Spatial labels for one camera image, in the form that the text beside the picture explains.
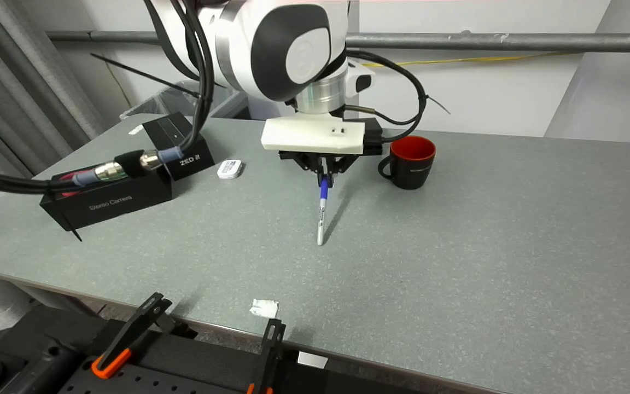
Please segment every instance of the metal rail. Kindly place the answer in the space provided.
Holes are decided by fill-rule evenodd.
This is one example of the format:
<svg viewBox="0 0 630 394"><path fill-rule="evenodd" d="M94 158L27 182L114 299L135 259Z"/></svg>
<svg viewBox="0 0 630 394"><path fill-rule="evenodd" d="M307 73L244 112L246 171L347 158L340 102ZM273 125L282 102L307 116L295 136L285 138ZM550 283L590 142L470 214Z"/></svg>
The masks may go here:
<svg viewBox="0 0 630 394"><path fill-rule="evenodd" d="M51 31L53 41L155 43L154 31ZM366 32L353 47L630 52L630 32Z"/></svg>

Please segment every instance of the white tape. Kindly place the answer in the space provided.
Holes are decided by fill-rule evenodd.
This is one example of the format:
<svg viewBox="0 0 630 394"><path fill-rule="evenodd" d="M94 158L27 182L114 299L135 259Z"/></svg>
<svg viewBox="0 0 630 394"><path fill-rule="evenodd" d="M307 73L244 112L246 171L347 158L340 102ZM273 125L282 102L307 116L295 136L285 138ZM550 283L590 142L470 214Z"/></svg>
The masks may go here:
<svg viewBox="0 0 630 394"><path fill-rule="evenodd" d="M273 319L278 315L278 301L275 299L252 299L252 315L265 318L265 319Z"/></svg>
<svg viewBox="0 0 630 394"><path fill-rule="evenodd" d="M138 136L138 133L143 133L143 132L144 132L144 127L138 125L135 130L129 132L129 136Z"/></svg>
<svg viewBox="0 0 630 394"><path fill-rule="evenodd" d="M329 366L329 357L310 355L310 353L297 353L297 363L324 369Z"/></svg>

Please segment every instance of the black clamp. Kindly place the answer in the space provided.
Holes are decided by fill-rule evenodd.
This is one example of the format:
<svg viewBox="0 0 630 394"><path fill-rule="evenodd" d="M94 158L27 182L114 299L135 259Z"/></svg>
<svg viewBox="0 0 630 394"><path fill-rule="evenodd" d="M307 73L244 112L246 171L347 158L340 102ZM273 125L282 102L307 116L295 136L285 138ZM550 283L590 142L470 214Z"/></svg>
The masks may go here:
<svg viewBox="0 0 630 394"><path fill-rule="evenodd" d="M270 319L263 350L254 362L252 382L247 394L275 394L275 368L285 357L282 339L286 333L286 324L280 319Z"/></svg>
<svg viewBox="0 0 630 394"><path fill-rule="evenodd" d="M138 353L150 329L166 312L169 306L170 299L166 299L163 293L147 297L147 301L143 301L141 309L135 309L135 312L123 324L108 350L94 359L90 368L93 374L102 381L119 374L123 366L129 363L133 353Z"/></svg>
<svg viewBox="0 0 630 394"><path fill-rule="evenodd" d="M291 154L282 150L282 159L294 159L300 169L317 172L317 186L326 179L336 183L338 172L347 172L360 155L321 155L321 154Z"/></svg>

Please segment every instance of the marker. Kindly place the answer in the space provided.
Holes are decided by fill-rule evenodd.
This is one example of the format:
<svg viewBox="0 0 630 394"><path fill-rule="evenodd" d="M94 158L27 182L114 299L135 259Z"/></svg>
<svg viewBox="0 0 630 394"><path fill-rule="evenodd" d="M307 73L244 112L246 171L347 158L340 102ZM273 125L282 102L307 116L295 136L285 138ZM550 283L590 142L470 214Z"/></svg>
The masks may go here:
<svg viewBox="0 0 630 394"><path fill-rule="evenodd" d="M320 182L320 218L317 218L317 246L324 246L324 214L329 211L329 197L330 197L330 182Z"/></svg>
<svg viewBox="0 0 630 394"><path fill-rule="evenodd" d="M317 246L324 246L324 220L317 220Z"/></svg>

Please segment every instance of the orange clamp handle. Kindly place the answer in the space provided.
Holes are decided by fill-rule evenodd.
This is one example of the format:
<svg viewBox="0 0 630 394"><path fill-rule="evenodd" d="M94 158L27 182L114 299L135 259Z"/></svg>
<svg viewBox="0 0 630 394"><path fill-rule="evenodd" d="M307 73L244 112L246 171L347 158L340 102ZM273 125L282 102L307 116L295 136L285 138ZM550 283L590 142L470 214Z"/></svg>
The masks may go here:
<svg viewBox="0 0 630 394"><path fill-rule="evenodd" d="M247 394L258 394L254 382L247 387Z"/></svg>
<svg viewBox="0 0 630 394"><path fill-rule="evenodd" d="M93 363L93 374L97 377L97 379L102 379L102 381L109 381L111 377L116 377L123 368L126 368L126 363L129 362L133 357L133 353L129 350L129 347L126 347L114 362L109 362L109 366L106 366L104 369L99 368L99 363L102 363L102 357L99 359L94 359L94 363Z"/></svg>

